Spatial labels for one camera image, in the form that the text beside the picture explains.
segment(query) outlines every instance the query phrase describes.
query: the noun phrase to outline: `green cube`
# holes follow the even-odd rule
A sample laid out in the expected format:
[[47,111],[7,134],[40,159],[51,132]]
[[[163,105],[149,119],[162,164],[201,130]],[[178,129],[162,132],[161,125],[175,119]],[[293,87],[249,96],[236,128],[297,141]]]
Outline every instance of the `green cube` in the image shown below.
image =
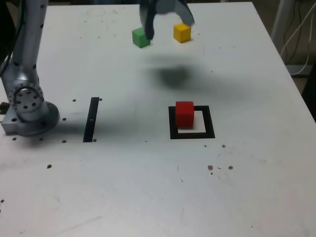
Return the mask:
[[138,47],[142,48],[147,45],[150,45],[150,40],[146,39],[145,32],[143,28],[138,28],[132,31],[133,43]]

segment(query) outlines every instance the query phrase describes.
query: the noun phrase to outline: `red cube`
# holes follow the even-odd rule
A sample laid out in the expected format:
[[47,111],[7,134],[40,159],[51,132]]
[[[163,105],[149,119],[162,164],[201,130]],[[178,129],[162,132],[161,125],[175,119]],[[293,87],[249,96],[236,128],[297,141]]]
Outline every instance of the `red cube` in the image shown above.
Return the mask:
[[176,102],[176,126],[193,128],[194,105],[192,101]]

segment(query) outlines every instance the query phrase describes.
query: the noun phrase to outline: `yellow cube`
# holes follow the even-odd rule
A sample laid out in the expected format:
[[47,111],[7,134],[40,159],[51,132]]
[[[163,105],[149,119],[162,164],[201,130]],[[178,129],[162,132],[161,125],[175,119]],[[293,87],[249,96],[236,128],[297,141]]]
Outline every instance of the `yellow cube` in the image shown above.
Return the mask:
[[186,24],[174,25],[173,37],[180,43],[189,41],[191,39],[191,27]]

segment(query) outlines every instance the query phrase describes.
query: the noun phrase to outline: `black square outline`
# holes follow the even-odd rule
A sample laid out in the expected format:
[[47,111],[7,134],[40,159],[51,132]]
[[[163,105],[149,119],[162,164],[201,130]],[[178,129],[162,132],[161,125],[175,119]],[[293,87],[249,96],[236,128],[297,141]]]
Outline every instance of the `black square outline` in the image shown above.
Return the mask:
[[194,111],[202,111],[203,120],[205,126],[205,132],[193,132],[193,133],[179,133],[176,126],[176,107],[169,106],[169,127],[170,127],[170,139],[207,139],[215,138],[211,113],[209,106],[194,106]]

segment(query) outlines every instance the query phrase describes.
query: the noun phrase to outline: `white table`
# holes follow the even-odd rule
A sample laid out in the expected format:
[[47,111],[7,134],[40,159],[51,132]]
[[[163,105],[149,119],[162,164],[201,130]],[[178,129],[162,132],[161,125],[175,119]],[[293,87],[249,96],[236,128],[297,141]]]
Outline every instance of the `white table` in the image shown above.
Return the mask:
[[[192,41],[172,38],[171,14],[143,49],[136,5],[48,8],[37,68],[67,120],[0,130],[1,237],[316,235],[316,125],[254,6],[190,8]],[[97,142],[83,143],[91,97]],[[183,100],[209,106],[215,139],[170,140]]]

